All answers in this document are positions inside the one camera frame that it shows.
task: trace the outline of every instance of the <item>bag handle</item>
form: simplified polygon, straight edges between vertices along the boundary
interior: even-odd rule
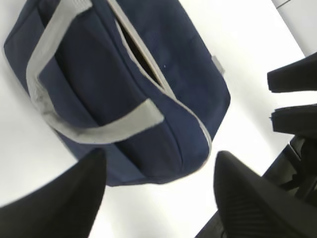
[[[79,14],[92,7],[90,0],[61,0],[44,30],[26,69],[26,81],[31,102],[44,120],[69,139],[84,144],[108,144],[125,140],[164,120],[164,116],[147,99],[124,117],[107,125],[95,128],[79,128],[62,119],[56,112],[39,75],[54,57],[71,22]]]

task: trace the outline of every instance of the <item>white wall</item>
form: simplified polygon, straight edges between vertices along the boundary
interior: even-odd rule
[[[273,0],[303,53],[317,52],[317,0]]]

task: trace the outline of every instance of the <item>navy blue bag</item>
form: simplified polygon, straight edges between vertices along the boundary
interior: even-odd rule
[[[77,159],[107,151],[110,186],[198,170],[230,104],[177,0],[27,0],[4,50]]]

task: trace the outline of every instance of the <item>zipper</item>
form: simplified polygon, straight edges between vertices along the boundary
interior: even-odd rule
[[[199,126],[200,126],[200,128],[201,128],[201,130],[202,130],[202,132],[203,132],[203,134],[204,134],[204,136],[206,138],[207,143],[208,143],[208,147],[209,147],[209,154],[208,154],[208,157],[207,157],[207,159],[208,159],[210,157],[210,155],[211,155],[212,139],[211,139],[211,136],[210,136],[207,128],[205,127],[203,122],[199,119],[199,117],[191,109],[189,109],[186,105],[184,105],[182,102],[180,102],[175,97],[171,87],[169,86],[165,76],[163,75],[162,71],[160,70],[160,68],[159,68],[158,64],[156,63],[155,59],[153,58],[152,54],[148,50],[147,46],[144,44],[144,42],[141,39],[141,37],[139,36],[138,32],[135,30],[135,28],[133,27],[133,25],[131,24],[130,20],[125,15],[125,13],[121,9],[121,7],[117,3],[117,1],[116,0],[105,0],[105,1],[107,1],[107,3],[109,4],[109,6],[112,9],[112,12],[115,14],[117,20],[120,21],[120,23],[118,23],[116,21],[116,25],[117,25],[118,31],[120,33],[120,36],[122,38],[122,43],[125,46],[125,48],[127,49],[131,60],[137,65],[137,67],[139,68],[140,72],[148,80],[150,80],[163,94],[167,95],[175,103],[177,103],[178,105],[183,107],[185,110],[187,110],[198,121]],[[132,39],[134,44],[137,46],[139,52],[142,54],[143,58],[145,59],[145,61],[149,65],[149,67],[152,70],[153,74],[155,75],[158,83],[155,82],[154,79],[152,79],[149,76],[149,74],[141,66],[140,62],[136,59],[135,55],[133,54],[132,50],[130,49],[130,47],[129,47],[129,45],[128,45],[125,37],[124,37],[124,34],[123,34],[120,26],[124,27],[125,31],[129,34],[130,38]]]
[[[127,18],[127,16],[122,11],[121,7],[115,0],[107,0],[109,6],[111,7],[112,11],[116,15],[118,21],[120,21],[120,25],[122,25],[125,31],[129,34],[130,38],[138,48],[139,52],[142,54],[144,60],[149,65],[151,71],[155,75],[159,85],[164,89],[165,93],[170,97],[176,99],[171,87],[169,86],[167,80],[165,79],[162,71],[160,70],[158,64],[156,63],[155,59],[153,58],[152,54],[142,41],[141,37],[137,33],[137,31],[132,26],[131,22]]]

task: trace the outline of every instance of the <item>white floor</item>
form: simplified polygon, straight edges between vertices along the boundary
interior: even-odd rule
[[[1,0],[3,44],[25,0]],[[232,104],[197,173],[166,185],[106,188],[91,238],[193,238],[216,211],[213,168],[229,150],[262,174],[291,138],[273,133],[275,108],[313,103],[315,93],[274,95],[266,73],[303,57],[270,0],[181,0],[206,46],[226,70]],[[0,57],[0,205],[75,163]]]

